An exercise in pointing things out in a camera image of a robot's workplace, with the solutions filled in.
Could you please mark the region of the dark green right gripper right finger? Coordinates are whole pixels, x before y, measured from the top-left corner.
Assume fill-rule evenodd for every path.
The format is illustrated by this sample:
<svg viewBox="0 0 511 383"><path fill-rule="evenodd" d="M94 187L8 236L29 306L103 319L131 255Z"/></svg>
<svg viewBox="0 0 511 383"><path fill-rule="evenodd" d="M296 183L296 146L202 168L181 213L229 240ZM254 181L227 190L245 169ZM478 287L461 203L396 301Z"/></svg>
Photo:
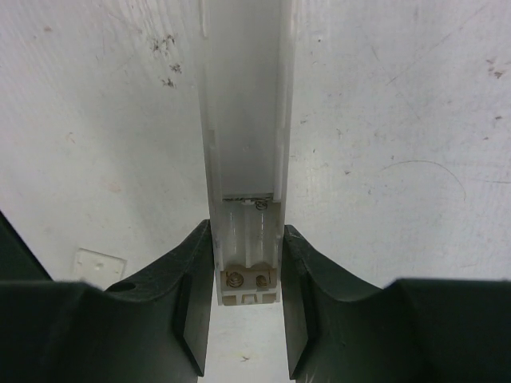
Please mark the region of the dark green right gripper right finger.
<svg viewBox="0 0 511 383"><path fill-rule="evenodd" d="M378 288L283 237L282 298L297 382L507 382L507 281L401 278Z"/></svg>

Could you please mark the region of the long white remote control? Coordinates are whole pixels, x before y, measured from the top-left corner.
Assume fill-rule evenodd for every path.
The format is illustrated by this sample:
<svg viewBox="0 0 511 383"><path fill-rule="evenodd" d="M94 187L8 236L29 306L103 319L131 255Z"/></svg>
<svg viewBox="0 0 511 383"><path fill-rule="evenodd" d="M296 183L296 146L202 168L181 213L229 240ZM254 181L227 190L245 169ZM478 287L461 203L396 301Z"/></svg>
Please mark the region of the long white remote control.
<svg viewBox="0 0 511 383"><path fill-rule="evenodd" d="M297 1L201 1L193 28L222 306L278 302Z"/></svg>

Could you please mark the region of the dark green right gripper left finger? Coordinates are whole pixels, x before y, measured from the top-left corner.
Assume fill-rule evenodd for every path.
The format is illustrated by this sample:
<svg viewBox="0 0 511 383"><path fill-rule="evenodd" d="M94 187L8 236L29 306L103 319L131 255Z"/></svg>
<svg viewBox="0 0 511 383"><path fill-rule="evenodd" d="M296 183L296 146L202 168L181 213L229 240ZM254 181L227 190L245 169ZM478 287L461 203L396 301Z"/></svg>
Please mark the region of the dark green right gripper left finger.
<svg viewBox="0 0 511 383"><path fill-rule="evenodd" d="M206 220L105 290L54 281L1 221L4 382L195 382L204 375L211 306Z"/></svg>

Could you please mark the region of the white remote battery cover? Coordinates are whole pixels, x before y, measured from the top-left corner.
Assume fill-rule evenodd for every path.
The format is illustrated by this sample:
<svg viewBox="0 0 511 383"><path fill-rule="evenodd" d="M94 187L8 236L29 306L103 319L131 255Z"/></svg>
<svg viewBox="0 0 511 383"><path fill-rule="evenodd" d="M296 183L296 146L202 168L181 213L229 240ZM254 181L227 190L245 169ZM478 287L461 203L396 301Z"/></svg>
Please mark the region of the white remote battery cover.
<svg viewBox="0 0 511 383"><path fill-rule="evenodd" d="M124 259L81 248L75 254L73 276L106 288L122 280L125 266Z"/></svg>

